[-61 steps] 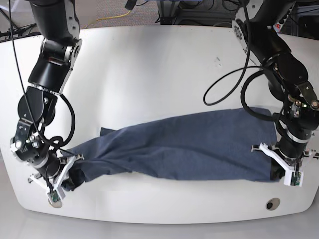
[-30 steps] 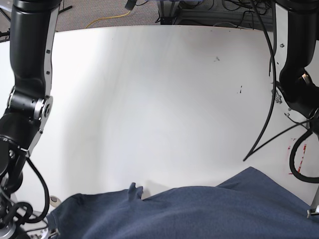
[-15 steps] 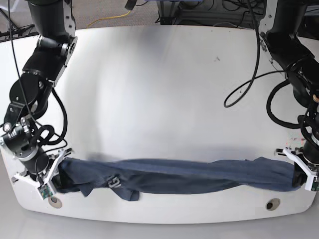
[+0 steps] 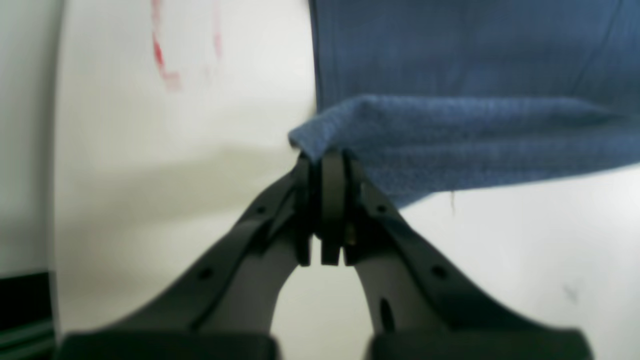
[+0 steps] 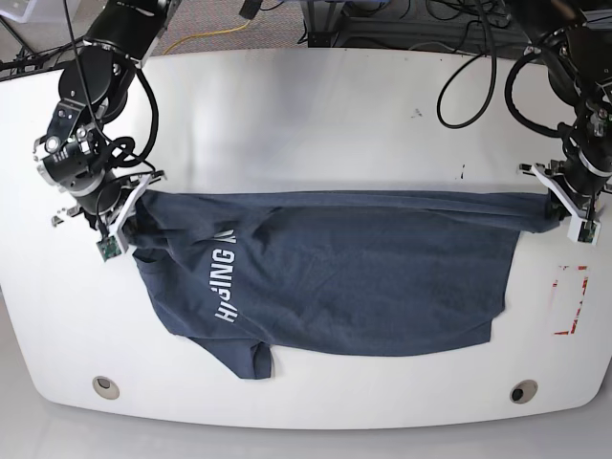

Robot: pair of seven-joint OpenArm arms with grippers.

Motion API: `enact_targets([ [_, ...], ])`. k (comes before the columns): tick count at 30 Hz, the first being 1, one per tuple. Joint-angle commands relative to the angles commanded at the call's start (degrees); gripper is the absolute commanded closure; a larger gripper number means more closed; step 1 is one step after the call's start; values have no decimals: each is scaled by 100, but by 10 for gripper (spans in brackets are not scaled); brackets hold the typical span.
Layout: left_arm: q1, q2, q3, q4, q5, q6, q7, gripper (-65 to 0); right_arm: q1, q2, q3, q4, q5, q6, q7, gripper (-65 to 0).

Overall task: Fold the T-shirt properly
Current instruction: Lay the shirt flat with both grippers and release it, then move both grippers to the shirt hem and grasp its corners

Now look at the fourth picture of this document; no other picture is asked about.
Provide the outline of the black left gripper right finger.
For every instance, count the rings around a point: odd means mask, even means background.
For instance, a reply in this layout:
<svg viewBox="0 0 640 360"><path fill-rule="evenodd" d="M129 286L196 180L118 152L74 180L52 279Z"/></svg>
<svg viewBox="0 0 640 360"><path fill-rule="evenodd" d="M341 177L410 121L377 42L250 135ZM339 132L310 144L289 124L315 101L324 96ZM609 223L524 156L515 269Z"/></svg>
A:
<svg viewBox="0 0 640 360"><path fill-rule="evenodd" d="M321 262L343 257L374 328L368 360L590 360L585 336L523 316L416 233L347 153L320 160Z"/></svg>

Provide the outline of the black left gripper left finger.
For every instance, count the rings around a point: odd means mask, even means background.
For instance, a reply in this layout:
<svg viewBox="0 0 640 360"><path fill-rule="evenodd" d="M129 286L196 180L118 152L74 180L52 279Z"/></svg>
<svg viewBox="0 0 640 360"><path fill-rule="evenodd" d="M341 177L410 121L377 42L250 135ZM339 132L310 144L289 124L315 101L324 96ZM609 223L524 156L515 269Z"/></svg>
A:
<svg viewBox="0 0 640 360"><path fill-rule="evenodd" d="M57 360L278 360L270 336L281 288L310 265L313 165L300 155L224 237L123 319L68 335Z"/></svg>

